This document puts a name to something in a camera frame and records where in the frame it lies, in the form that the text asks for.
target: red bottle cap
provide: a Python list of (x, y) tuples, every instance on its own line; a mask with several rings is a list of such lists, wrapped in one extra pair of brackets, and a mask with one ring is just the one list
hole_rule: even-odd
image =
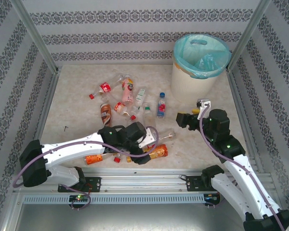
[(120, 158), (119, 157), (115, 157), (115, 159), (114, 159), (114, 161), (116, 162), (116, 163), (120, 163)]

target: plastic bottle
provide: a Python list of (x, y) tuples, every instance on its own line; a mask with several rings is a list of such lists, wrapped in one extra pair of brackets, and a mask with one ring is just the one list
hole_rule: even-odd
[(112, 156), (113, 156), (112, 153), (104, 153), (104, 154), (100, 154), (100, 155), (88, 155), (85, 158), (85, 163), (87, 165), (91, 165), (91, 164), (103, 161), (103, 160), (110, 158)]
[(158, 145), (160, 145), (162, 143), (173, 141), (176, 138), (173, 128), (169, 128), (163, 132), (159, 132), (158, 137), (159, 137)]
[(134, 96), (133, 96), (133, 81), (130, 78), (130, 75), (125, 75), (125, 79), (122, 82), (122, 102), (126, 106), (130, 106), (134, 102)]
[(120, 115), (123, 115), (125, 112), (127, 112), (127, 106), (125, 106), (124, 103), (118, 101), (115, 97), (113, 97), (110, 92), (107, 92), (103, 95), (103, 100), (107, 101), (110, 104), (111, 108)]
[(142, 87), (139, 88), (137, 96), (135, 98), (136, 106), (143, 105), (147, 95), (148, 95), (148, 90), (146, 88), (142, 88)]
[(165, 112), (166, 112), (165, 93), (161, 92), (159, 94), (158, 107), (156, 110), (157, 117), (161, 119), (165, 118)]
[[(156, 147), (156, 149), (154, 149), (153, 152), (149, 154), (149, 156), (151, 160), (160, 158), (160, 157), (166, 157), (168, 156), (168, 149), (165, 144), (159, 145)], [(128, 163), (131, 162), (131, 158), (129, 156), (126, 157), (126, 160)]]
[(111, 127), (111, 107), (107, 103), (101, 105), (101, 118), (104, 126)]
[(115, 86), (122, 83), (124, 80), (123, 74), (117, 74), (112, 79), (98, 84), (92, 94), (89, 95), (90, 99), (94, 99), (98, 95), (102, 95), (105, 92), (110, 92)]
[(156, 128), (155, 116), (153, 115), (149, 103), (143, 104), (144, 108), (144, 127), (153, 126)]
[(114, 162), (120, 163), (120, 161), (121, 161), (121, 154), (120, 154), (120, 153), (117, 153), (117, 154), (115, 155)]
[(128, 125), (131, 125), (132, 123), (135, 123), (135, 122), (137, 122), (137, 121), (138, 121), (138, 120), (137, 120), (136, 116), (135, 116), (135, 115), (132, 115), (130, 118), (128, 118), (127, 126), (128, 126)]

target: brown bottle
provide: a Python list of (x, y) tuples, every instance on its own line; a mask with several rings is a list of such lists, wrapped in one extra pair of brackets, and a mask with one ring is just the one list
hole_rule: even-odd
[(101, 105), (101, 118), (104, 126), (111, 127), (111, 107), (107, 103)]

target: metal frame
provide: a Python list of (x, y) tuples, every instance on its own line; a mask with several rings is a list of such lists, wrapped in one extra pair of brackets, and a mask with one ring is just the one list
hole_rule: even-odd
[(239, 59), (241, 53), (243, 52), (245, 45), (247, 44), (248, 40), (250, 39), (253, 31), (257, 27), (260, 19), (262, 18), (266, 8), (270, 4), (270, 0), (260, 0), (257, 8), (255, 9), (254, 14), (252, 15), (249, 23), (247, 24), (236, 48), (234, 49), (230, 62), (228, 64), (228, 70), (231, 70), (235, 65), (237, 60)]
[[(147, 201), (141, 204), (166, 204), (163, 200), (171, 200), (174, 197), (186, 198), (177, 203), (201, 203), (199, 199), (204, 192), (188, 192), (186, 182), (179, 178), (180, 175), (199, 176), (201, 171), (197, 169), (177, 169), (177, 170), (164, 170), (164, 169), (103, 169), (103, 168), (84, 168), (84, 173), (88, 177), (99, 176), (102, 178), (101, 191), (92, 193), (96, 198), (93, 204), (113, 204), (111, 199), (114, 198), (127, 198), (127, 204), (140, 204), (140, 202), (133, 201), (133, 198), (145, 200), (145, 198), (161, 198), (160, 201)], [(230, 180), (234, 178), (228, 171), (225, 174)], [(260, 181), (263, 183), (266, 190), (270, 193), (272, 198), (280, 203), (277, 192), (269, 173), (257, 174)], [(28, 204), (27, 198), (56, 198), (58, 196), (76, 195), (77, 193), (60, 193), (57, 191), (57, 185), (45, 184), (33, 188), (18, 188), (12, 193), (9, 202), (7, 213), (0, 231), (14, 231), (17, 227), (17, 221), (21, 215), (23, 204)]]
[(243, 107), (242, 101), (240, 100), (240, 95), (236, 88), (235, 80), (231, 71), (227, 71), (227, 77), (228, 77), (232, 97), (235, 102), (236, 112), (240, 121), (244, 140), (246, 143), (247, 152), (249, 154), (249, 157), (252, 157), (255, 160), (258, 172), (264, 173), (264, 169), (261, 164), (261, 160), (259, 158), (258, 151), (255, 145), (250, 127), (248, 126), (249, 123), (248, 123), (246, 114), (244, 112), (244, 107)]
[(47, 116), (48, 116), (48, 113), (50, 110), (50, 106), (51, 106), (52, 101), (53, 101), (54, 92), (55, 92), (57, 84), (58, 84), (60, 73), (61, 73), (61, 69), (59, 69), (57, 71), (57, 73), (54, 74), (54, 77), (52, 79), (50, 91), (49, 91), (48, 95), (46, 96), (46, 104), (43, 108), (43, 112), (41, 114), (41, 120), (38, 124), (37, 133), (36, 133), (35, 138), (34, 138), (35, 140), (40, 140), (42, 137), (44, 127), (46, 124), (46, 119), (47, 119)]
[(25, 25), (27, 31), (29, 32), (32, 40), (36, 44), (38, 50), (42, 54), (44, 60), (46, 61), (48, 67), (50, 68), (52, 74), (55, 74), (58, 70), (57, 65), (55, 64), (52, 55), (47, 49), (47, 46), (42, 39), (42, 36), (39, 34), (38, 29), (34, 25), (32, 18), (30, 17), (28, 11), (26, 10), (22, 0), (11, 0), (13, 7), (15, 8), (18, 16)]

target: coca-cola bottle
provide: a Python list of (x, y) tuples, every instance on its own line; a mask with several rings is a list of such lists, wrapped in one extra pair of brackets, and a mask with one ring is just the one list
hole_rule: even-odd
[(110, 80), (106, 82), (99, 83), (94, 92), (89, 95), (90, 99), (96, 98), (98, 95), (102, 95), (105, 92), (110, 92), (115, 86), (122, 84), (123, 80), (125, 79), (123, 74), (117, 74)]

